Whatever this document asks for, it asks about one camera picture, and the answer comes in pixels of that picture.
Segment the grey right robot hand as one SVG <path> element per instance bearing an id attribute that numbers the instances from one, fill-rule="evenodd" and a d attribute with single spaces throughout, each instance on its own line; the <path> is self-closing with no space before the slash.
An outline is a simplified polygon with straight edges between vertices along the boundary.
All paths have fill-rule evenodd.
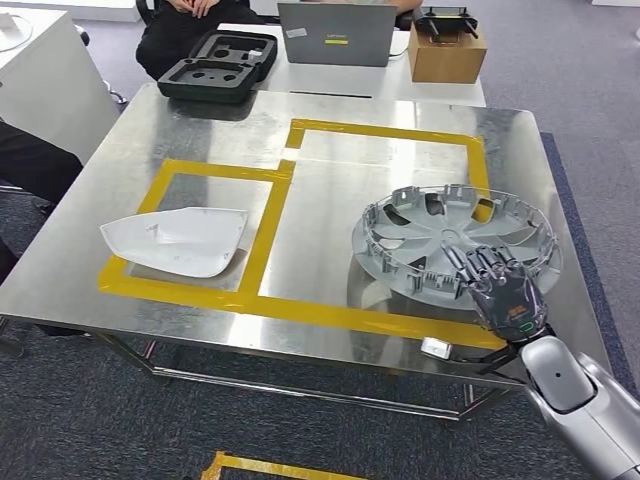
<path id="1" fill-rule="evenodd" d="M 523 343 L 545 331 L 548 308 L 524 264 L 507 247 L 479 245 L 467 251 L 442 241 L 453 266 L 456 299 L 469 296 L 483 328 L 509 343 Z"/>

